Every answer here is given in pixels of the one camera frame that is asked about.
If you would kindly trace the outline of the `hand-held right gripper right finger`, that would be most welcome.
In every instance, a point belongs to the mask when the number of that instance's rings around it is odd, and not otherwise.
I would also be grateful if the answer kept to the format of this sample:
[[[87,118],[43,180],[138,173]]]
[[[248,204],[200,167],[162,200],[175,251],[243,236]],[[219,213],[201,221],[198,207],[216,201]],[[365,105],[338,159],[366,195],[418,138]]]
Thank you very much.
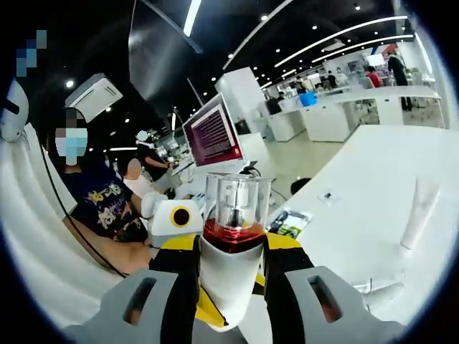
[[[296,240],[267,233],[263,260],[274,343],[400,343],[403,325],[373,316],[360,291],[313,266]]]

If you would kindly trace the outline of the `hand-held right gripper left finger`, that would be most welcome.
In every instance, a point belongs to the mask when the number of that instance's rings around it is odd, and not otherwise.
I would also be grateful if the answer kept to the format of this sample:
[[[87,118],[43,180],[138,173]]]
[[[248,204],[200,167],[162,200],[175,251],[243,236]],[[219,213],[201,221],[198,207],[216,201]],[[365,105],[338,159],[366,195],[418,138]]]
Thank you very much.
[[[95,315],[63,333],[70,343],[191,343],[198,270],[196,236],[174,238],[148,269],[108,290]]]

